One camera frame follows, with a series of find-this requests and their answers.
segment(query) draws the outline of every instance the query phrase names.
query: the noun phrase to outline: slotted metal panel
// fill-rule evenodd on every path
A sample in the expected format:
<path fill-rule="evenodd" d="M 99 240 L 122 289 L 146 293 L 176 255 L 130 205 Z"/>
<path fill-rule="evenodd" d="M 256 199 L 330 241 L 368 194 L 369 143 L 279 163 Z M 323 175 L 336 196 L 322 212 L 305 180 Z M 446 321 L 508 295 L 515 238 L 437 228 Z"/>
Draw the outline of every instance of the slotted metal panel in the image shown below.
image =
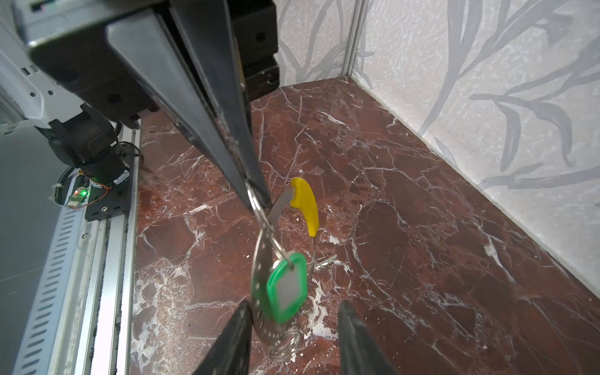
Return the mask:
<path fill-rule="evenodd" d="M 83 210 L 63 208 L 31 307 L 13 375 L 46 374 L 65 298 Z"/>

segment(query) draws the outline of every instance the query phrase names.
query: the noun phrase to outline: green key tag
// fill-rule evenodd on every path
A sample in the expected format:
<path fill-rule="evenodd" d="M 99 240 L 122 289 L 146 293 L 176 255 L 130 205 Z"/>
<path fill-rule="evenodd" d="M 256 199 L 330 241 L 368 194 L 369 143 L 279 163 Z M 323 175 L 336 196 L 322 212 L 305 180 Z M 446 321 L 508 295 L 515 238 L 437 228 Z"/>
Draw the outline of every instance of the green key tag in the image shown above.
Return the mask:
<path fill-rule="evenodd" d="M 289 258 L 294 269 L 290 270 L 287 261 L 281 259 L 266 284 L 271 313 L 279 324 L 290 320 L 302 308 L 308 296 L 306 258 L 296 252 L 290 252 Z"/>

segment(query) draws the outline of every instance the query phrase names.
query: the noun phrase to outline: floral wallpaper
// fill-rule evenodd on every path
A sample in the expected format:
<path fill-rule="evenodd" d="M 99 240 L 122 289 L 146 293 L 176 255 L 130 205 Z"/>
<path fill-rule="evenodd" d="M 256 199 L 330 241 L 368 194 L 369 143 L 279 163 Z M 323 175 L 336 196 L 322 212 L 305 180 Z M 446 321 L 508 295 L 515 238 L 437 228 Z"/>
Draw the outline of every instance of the floral wallpaper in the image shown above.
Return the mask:
<path fill-rule="evenodd" d="M 341 74 L 355 0 L 275 0 L 281 85 Z"/>
<path fill-rule="evenodd" d="M 352 76 L 599 294 L 600 1 L 365 1 Z"/>

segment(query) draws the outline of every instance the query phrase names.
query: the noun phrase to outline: yellow handle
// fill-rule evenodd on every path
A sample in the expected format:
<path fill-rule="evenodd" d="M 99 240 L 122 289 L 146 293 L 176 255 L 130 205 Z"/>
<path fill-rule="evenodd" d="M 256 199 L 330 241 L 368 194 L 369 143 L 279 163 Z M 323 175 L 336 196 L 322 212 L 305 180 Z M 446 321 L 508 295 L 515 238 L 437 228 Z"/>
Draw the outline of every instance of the yellow handle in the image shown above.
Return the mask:
<path fill-rule="evenodd" d="M 313 190 L 306 180 L 300 177 L 292 179 L 292 186 L 295 193 L 294 198 L 290 201 L 290 206 L 298 208 L 302 212 L 308 226 L 308 234 L 315 237 L 319 229 L 319 212 Z"/>

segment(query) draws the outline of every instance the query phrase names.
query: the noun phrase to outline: brown marble surface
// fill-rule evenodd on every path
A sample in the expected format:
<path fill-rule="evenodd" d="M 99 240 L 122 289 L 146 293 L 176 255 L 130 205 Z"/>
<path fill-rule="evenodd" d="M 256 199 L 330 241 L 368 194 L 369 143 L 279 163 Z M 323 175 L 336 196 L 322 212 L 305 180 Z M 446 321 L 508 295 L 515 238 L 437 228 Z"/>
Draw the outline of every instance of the brown marble surface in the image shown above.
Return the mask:
<path fill-rule="evenodd" d="M 598 374 L 600 302 L 347 78 L 253 103 L 272 197 L 305 178 L 320 213 L 307 347 L 252 374 L 340 373 L 349 299 L 403 374 Z M 248 296 L 258 227 L 221 173 L 161 114 L 143 124 L 132 374 L 190 374 Z M 307 252 L 298 212 L 281 221 Z"/>

